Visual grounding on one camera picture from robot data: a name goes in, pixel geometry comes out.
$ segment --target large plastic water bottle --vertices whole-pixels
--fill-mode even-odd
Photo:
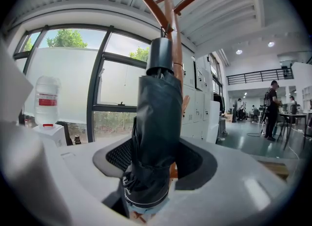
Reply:
[[[59,80],[41,76],[36,82],[35,122],[37,125],[52,127],[59,118]]]

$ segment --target red label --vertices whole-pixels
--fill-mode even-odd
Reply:
[[[56,99],[39,99],[39,106],[56,106]]]

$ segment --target glossy floor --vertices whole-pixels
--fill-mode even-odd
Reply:
[[[303,133],[292,130],[287,147],[284,150],[286,133],[283,141],[271,142],[264,138],[264,135],[260,136],[261,126],[256,123],[252,123],[248,120],[238,121],[236,123],[226,122],[226,131],[228,135],[224,135],[224,141],[218,141],[218,145],[222,145],[229,148],[238,149],[242,152],[270,157],[270,158],[300,158],[306,159],[312,151],[312,142],[306,138],[305,147],[303,148]],[[297,126],[294,129],[302,129],[302,126]],[[280,132],[278,127],[275,138],[277,139]]]

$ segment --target sky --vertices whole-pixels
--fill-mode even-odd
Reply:
[[[88,49],[99,49],[102,40],[105,36],[105,31],[92,30],[92,29],[77,29],[82,37],[83,42],[87,42]],[[49,30],[42,40],[39,48],[47,48],[47,38],[54,38],[58,33],[58,30]],[[39,36],[39,33],[34,33],[30,36],[31,42],[35,43],[35,40]],[[130,52],[135,52],[138,47],[147,48],[149,44],[129,38],[126,36],[112,34],[111,38],[106,47],[106,51],[110,53],[115,53],[123,56],[129,56]]]

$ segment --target balcony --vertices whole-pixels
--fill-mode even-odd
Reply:
[[[226,77],[228,79],[228,84],[234,85],[250,82],[293,79],[293,72],[291,68],[280,68],[244,73],[240,75],[230,75]]]

